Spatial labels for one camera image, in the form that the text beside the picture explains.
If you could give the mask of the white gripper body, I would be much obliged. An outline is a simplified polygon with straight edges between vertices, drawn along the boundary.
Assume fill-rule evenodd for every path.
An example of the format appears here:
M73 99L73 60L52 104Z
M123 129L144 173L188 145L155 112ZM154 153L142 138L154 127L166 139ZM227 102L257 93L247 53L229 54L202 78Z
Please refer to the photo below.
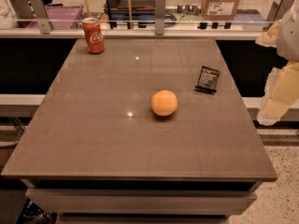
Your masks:
M283 16L278 29L278 55L289 61L299 61L299 1L296 0Z

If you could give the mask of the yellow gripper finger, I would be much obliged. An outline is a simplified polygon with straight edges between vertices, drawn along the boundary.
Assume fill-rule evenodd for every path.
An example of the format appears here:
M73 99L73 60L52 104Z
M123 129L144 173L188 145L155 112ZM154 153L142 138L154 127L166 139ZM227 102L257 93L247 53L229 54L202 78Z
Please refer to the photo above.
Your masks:
M273 67L268 75L257 120L271 126L281 120L299 99L299 62L288 61L281 69Z
M270 28L255 39L255 43L262 47L276 48L279 43L278 35L281 28L281 20L276 21Z

